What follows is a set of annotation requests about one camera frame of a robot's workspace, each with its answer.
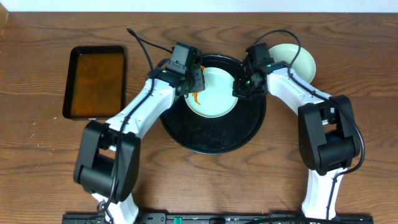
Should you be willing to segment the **green and orange sponge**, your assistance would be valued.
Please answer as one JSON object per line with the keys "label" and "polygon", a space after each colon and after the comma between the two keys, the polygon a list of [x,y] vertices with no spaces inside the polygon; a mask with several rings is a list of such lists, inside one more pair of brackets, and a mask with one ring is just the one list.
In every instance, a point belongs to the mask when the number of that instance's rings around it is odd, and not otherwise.
{"label": "green and orange sponge", "polygon": [[[200,68],[201,68],[201,71],[203,72],[204,71],[204,69],[205,69],[205,67],[204,66],[200,66]],[[195,103],[196,104],[198,104],[198,105],[201,105],[201,103],[199,102],[199,100],[198,100],[198,94],[199,94],[200,92],[194,92],[194,93],[192,93],[192,96],[193,96],[193,99],[194,99],[194,101],[195,101]]]}

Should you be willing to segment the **light green plate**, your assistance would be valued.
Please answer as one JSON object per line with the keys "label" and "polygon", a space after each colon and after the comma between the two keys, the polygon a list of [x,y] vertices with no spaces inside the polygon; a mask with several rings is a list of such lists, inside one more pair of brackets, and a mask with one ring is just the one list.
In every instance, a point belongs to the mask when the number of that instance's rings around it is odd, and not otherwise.
{"label": "light green plate", "polygon": [[[270,56],[276,61],[285,61],[290,63],[295,57],[299,47],[295,44],[279,44],[269,49]],[[296,74],[307,83],[311,83],[316,74],[316,63],[312,55],[300,48],[299,55],[292,64],[292,68]]]}
{"label": "light green plate", "polygon": [[229,113],[238,102],[233,96],[234,78],[227,71],[216,67],[205,67],[205,89],[198,94],[201,105],[195,103],[192,93],[185,99],[188,107],[205,118],[218,118]]}

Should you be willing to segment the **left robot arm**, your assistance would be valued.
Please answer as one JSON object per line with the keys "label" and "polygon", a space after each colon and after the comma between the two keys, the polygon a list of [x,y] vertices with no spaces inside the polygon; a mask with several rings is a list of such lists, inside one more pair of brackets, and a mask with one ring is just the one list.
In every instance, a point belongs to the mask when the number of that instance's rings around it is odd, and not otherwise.
{"label": "left robot arm", "polygon": [[205,88],[201,50],[177,42],[170,59],[150,66],[141,92],[105,123],[83,130],[73,179],[97,201],[96,214],[65,214],[63,223],[134,223],[139,214],[132,190],[139,172],[141,141],[175,101]]}

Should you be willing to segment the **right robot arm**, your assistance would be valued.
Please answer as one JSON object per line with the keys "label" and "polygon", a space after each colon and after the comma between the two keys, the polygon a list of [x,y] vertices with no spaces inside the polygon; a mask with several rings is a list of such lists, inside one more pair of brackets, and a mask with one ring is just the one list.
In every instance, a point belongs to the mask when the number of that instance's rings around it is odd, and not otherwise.
{"label": "right robot arm", "polygon": [[270,94],[298,117],[298,148],[308,167],[307,193],[301,210],[307,218],[333,220],[343,176],[354,172],[355,157],[364,157],[364,141],[345,95],[331,96],[306,82],[292,63],[276,62],[265,43],[253,44],[243,60],[244,74],[233,83],[233,96]]}

